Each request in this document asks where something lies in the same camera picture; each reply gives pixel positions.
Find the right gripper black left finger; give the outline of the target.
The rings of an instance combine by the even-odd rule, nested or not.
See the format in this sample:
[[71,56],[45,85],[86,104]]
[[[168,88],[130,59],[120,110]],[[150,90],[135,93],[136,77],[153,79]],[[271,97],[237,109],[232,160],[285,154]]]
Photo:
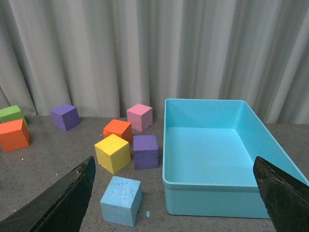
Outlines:
[[78,232],[96,173],[90,156],[46,191],[0,222],[2,232]]

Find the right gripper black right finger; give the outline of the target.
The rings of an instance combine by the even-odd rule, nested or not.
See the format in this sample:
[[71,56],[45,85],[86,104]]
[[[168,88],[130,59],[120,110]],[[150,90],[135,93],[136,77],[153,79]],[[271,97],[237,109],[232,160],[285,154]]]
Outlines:
[[309,230],[309,187],[258,156],[253,164],[260,196],[277,232]]

